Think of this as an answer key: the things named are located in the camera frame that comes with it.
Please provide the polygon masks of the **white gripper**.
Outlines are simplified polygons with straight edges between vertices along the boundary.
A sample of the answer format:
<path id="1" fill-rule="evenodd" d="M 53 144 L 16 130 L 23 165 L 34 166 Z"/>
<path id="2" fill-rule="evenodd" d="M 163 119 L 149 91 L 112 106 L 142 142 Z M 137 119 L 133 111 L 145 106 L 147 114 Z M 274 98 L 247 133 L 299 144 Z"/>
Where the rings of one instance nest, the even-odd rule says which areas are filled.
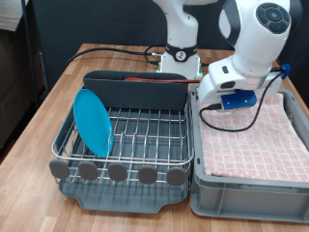
<path id="1" fill-rule="evenodd" d="M 282 78 L 275 77 L 274 74 L 269 74 L 265 79 L 258 77 L 246 78 L 233 74 L 220 74 L 212 76 L 207 74 L 199 86 L 199 98 L 203 104 L 215 104 L 222 102 L 223 96 L 233 95 L 237 90 L 254 93 L 257 99 L 262 97 L 263 93 L 266 96 L 275 95 L 282 83 Z"/>

